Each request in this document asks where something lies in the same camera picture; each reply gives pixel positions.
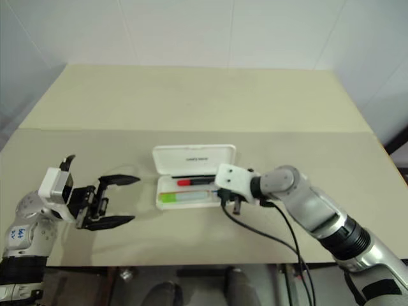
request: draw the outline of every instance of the open case lid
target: open case lid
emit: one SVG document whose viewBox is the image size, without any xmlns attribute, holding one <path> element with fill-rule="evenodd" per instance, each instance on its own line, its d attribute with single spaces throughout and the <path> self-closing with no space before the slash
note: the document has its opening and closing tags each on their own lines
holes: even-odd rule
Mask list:
<svg viewBox="0 0 408 306">
<path fill-rule="evenodd" d="M 222 163 L 235 161 L 234 145 L 160 145 L 153 160 L 161 175 L 215 175 Z"/>
</svg>

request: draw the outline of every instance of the black cable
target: black cable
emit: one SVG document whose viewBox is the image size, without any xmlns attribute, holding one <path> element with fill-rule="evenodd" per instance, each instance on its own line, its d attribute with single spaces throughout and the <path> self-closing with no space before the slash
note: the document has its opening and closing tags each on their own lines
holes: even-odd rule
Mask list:
<svg viewBox="0 0 408 306">
<path fill-rule="evenodd" d="M 311 288 L 312 288 L 313 303 L 312 303 L 312 300 L 310 299 L 309 289 L 308 289 L 308 287 L 307 287 L 307 285 L 306 285 L 306 282 L 305 282 L 305 280 L 304 280 L 304 278 L 303 278 L 302 271 L 301 271 L 300 277 L 301 277 L 301 279 L 302 279 L 303 285 L 305 286 L 305 290 L 306 290 L 307 297 L 308 297 L 308 300 L 309 300 L 309 305 L 310 305 L 310 306 L 316 306 L 316 295 L 315 295 L 315 291 L 314 291 L 314 285 L 313 285 L 312 277 L 311 277 L 311 275 L 310 275 L 310 270 L 309 270 L 308 266 L 306 265 L 305 261 L 303 260 L 302 256 L 300 255 L 300 251 L 299 251 L 299 247 L 298 247 L 298 242 L 297 242 L 295 233 L 294 233 L 293 228 L 291 227 L 291 225 L 290 225 L 288 219 L 287 219 L 286 216 L 284 215 L 283 211 L 282 211 L 279 207 L 277 207 L 276 205 L 271 206 L 271 207 L 278 208 L 278 211 L 284 216 L 284 219 L 285 219 L 285 221 L 287 222 L 286 224 L 288 225 L 289 230 L 291 231 L 291 233 L 292 233 L 292 235 L 293 235 L 293 239 L 294 239 L 294 241 L 295 241 L 296 248 L 292 247 L 292 246 L 291 246 L 290 244 L 288 244 L 287 242 L 285 242 L 285 241 L 283 241 L 283 240 L 281 240 L 281 239 L 279 239 L 279 238 L 277 238 L 277 237 L 275 237 L 275 236 L 271 236 L 271 235 L 269 235 L 269 234 L 266 234 L 266 233 L 264 233 L 264 232 L 262 232 L 262 231 L 260 231 L 260 230 L 258 230 L 258 229 L 256 229 L 256 228 L 253 228 L 253 227 L 249 226 L 248 224 L 243 223 L 243 222 L 239 221 L 238 219 L 235 219 L 232 215 L 230 215 L 230 214 L 228 213 L 228 211 L 226 210 L 226 202 L 227 202 L 227 200 L 228 200 L 230 194 L 227 193 L 227 190 L 225 190 L 225 191 L 226 191 L 226 192 L 225 192 L 224 194 L 221 193 L 221 194 L 219 194 L 219 195 L 221 196 L 221 208 L 222 208 L 222 211 L 226 214 L 226 216 L 227 216 L 229 219 L 231 219 L 233 222 L 237 223 L 238 225 L 242 226 L 243 228 L 245 228 L 245 229 L 247 229 L 247 230 L 249 230 L 249 231 L 253 231 L 254 233 L 257 233 L 257 234 L 259 234 L 259 235 L 261 235 L 261 236 L 267 237 L 267 238 L 272 239 L 272 240 L 274 240 L 274 241 L 276 241 L 276 242 L 279 242 L 280 244 L 285 245 L 286 247 L 288 247 L 289 249 L 291 249 L 291 250 L 298 256 L 298 261 L 299 261 L 299 263 L 300 263 L 300 268 L 302 269 L 302 265 L 305 267 L 306 272 L 307 272 L 307 275 L 308 275 L 308 278 L 309 278 L 309 280 L 310 280 L 310 286 L 311 286 Z"/>
<path fill-rule="evenodd" d="M 288 300 L 289 300 L 289 306 L 293 306 L 293 301 L 292 301 L 292 287 L 291 284 L 289 282 L 289 278 L 291 277 L 291 275 L 289 275 L 289 270 L 288 267 L 286 265 L 282 265 L 282 270 L 285 274 L 285 284 L 286 284 L 286 291 L 288 292 Z"/>
<path fill-rule="evenodd" d="M 300 267 L 300 278 L 301 278 L 301 280 L 302 280 L 303 286 L 304 286 L 305 289 L 306 289 L 307 299 L 309 300 L 309 305 L 314 305 L 314 306 L 316 306 L 316 293 L 315 293 L 315 291 L 314 291 L 314 285 L 313 285 L 312 277 L 311 277 L 311 275 L 310 275 L 310 270 L 309 270 L 308 266 L 305 264 L 305 262 L 304 262 L 303 260 L 301 260 L 300 248 L 299 248 L 299 245 L 298 245 L 298 240 L 296 239 L 295 231 L 293 231 L 292 225 L 289 223 L 289 220 L 287 219 L 285 213 L 284 213 L 277 205 L 273 204 L 273 207 L 276 208 L 276 209 L 278 210 L 278 212 L 280 213 L 280 215 L 283 217 L 283 219 L 285 220 L 286 225 L 287 225 L 288 228 L 289 228 L 289 231 L 290 231 L 291 234 L 292 234 L 293 241 L 295 242 L 295 248 L 296 248 L 296 251 L 297 251 L 297 254 L 296 254 L 296 255 L 298 256 L 298 264 L 299 264 L 299 267 Z M 310 293 L 309 293 L 309 290 L 308 290 L 308 288 L 307 288 L 305 278 L 303 277 L 303 267 L 304 267 L 305 270 L 306 270 L 307 277 L 309 278 L 309 282 L 310 282 L 310 287 L 311 287 L 311 289 L 312 289 L 313 304 L 311 303 Z"/>
</svg>

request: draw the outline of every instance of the sticker on robot arm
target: sticker on robot arm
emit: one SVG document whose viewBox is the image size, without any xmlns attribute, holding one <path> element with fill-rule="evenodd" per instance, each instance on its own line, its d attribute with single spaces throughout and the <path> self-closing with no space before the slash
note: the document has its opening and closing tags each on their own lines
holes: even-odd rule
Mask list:
<svg viewBox="0 0 408 306">
<path fill-rule="evenodd" d="M 28 226 L 14 226 L 8 235 L 9 247 L 24 247 L 29 245 Z"/>
</svg>

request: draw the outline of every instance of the wall tile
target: wall tile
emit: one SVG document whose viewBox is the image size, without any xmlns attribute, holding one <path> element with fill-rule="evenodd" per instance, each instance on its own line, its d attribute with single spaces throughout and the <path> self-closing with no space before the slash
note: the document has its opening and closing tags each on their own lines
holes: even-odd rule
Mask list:
<svg viewBox="0 0 408 306">
<path fill-rule="evenodd" d="M 61 70 L 48 68 L 4 0 L 0 40 L 0 133 L 10 136 Z"/>
<path fill-rule="evenodd" d="M 228 62 L 233 0 L 120 0 L 142 65 Z"/>
<path fill-rule="evenodd" d="M 313 69 L 344 0 L 235 0 L 230 66 Z"/>
<path fill-rule="evenodd" d="M 408 52 L 408 1 L 348 0 L 317 69 L 333 69 L 363 108 Z"/>
<path fill-rule="evenodd" d="M 362 113 L 382 143 L 408 126 L 408 57 Z"/>
<path fill-rule="evenodd" d="M 13 0 L 10 4 L 50 66 L 136 63 L 116 0 Z"/>
</svg>

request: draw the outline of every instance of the table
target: table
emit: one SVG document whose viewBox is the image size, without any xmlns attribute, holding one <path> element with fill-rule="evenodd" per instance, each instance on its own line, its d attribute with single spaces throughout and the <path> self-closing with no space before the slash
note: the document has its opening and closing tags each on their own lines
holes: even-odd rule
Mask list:
<svg viewBox="0 0 408 306">
<path fill-rule="evenodd" d="M 75 153 L 76 186 L 125 173 L 142 181 L 107 192 L 108 210 L 136 219 L 90 232 L 60 223 L 54 266 L 295 262 L 284 246 L 229 221 L 221 208 L 159 211 L 155 145 L 232 143 L 236 164 L 292 164 L 401 258 L 408 190 L 329 71 L 69 65 L 1 152 L 0 234 L 47 167 Z M 279 215 L 243 205 L 244 222 L 291 241 Z M 292 222 L 308 262 L 330 254 Z"/>
</svg>

